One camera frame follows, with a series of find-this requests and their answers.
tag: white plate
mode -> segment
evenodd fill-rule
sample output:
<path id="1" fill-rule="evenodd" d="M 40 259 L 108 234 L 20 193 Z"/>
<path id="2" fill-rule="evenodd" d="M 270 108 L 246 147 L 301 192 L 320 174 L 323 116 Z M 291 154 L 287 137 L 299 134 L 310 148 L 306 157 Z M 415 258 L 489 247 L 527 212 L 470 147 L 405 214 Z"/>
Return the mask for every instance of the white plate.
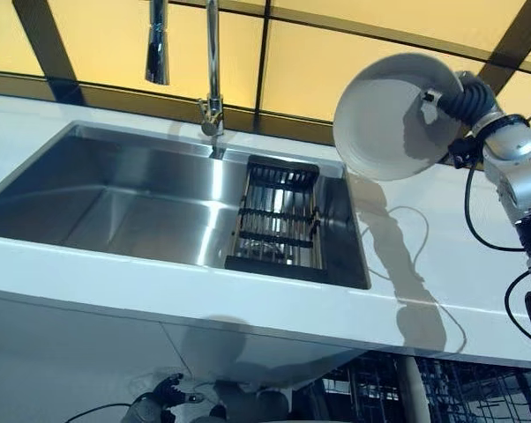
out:
<path id="1" fill-rule="evenodd" d="M 429 88 L 462 92 L 456 75 L 430 56 L 389 56 L 362 70 L 334 114 L 334 142 L 344 162 L 368 178 L 390 181 L 440 160 L 460 124 L 429 104 L 423 106 L 420 94 Z"/>

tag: sink basin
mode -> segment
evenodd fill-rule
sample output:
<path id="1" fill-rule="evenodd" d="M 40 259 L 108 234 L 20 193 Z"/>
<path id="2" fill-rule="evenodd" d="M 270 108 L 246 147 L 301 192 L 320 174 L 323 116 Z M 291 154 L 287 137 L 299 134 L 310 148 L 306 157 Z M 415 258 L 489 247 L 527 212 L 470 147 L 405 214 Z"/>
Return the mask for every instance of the sink basin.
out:
<path id="1" fill-rule="evenodd" d="M 211 152 L 70 125 L 1 183 L 0 237 L 224 268 L 249 154 Z M 321 175 L 317 186 L 326 283 L 367 287 L 346 183 Z"/>

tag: metal wire rack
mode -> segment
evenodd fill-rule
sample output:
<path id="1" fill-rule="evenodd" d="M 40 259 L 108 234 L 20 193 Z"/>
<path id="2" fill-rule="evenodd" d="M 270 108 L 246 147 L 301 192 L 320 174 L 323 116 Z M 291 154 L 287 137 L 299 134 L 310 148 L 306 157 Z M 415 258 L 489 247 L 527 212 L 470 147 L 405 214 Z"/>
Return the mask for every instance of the metal wire rack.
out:
<path id="1" fill-rule="evenodd" d="M 368 352 L 323 378 L 327 396 L 348 396 L 348 421 L 405 421 L 396 357 Z M 420 357 L 416 363 L 432 422 L 531 422 L 531 369 Z"/>
<path id="2" fill-rule="evenodd" d="M 302 278 L 324 278 L 314 271 L 323 268 L 317 178 L 313 165 L 252 156 L 225 266 L 277 276 L 300 269 Z"/>
<path id="3" fill-rule="evenodd" d="M 531 421 L 531 369 L 416 361 L 433 421 Z"/>

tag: robotic arm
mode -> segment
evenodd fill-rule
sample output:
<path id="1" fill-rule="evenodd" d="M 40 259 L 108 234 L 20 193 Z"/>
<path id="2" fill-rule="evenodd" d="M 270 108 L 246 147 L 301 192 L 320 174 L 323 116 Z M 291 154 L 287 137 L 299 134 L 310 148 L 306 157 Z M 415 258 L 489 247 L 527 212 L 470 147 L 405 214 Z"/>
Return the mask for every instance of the robotic arm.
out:
<path id="1" fill-rule="evenodd" d="M 465 123 L 472 135 L 449 150 L 456 167 L 483 160 L 485 176 L 497 187 L 499 200 L 528 255 L 531 275 L 531 128 L 521 115 L 506 115 L 495 94 L 469 72 L 460 74 L 463 93 L 447 96 L 428 90 L 423 100 Z M 531 292 L 525 299 L 531 320 Z"/>

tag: faucet handle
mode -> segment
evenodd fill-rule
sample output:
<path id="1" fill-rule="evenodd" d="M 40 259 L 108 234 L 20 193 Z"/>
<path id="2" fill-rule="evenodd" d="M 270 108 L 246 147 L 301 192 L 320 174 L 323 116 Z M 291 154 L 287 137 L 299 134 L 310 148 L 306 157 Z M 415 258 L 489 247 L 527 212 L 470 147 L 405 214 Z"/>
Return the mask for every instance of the faucet handle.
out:
<path id="1" fill-rule="evenodd" d="M 211 113 L 208 102 L 203 99 L 198 100 L 198 107 L 203 117 L 203 121 L 201 122 L 203 133 L 209 137 L 214 137 L 219 133 L 219 125 L 221 124 L 222 118 L 221 113 Z"/>

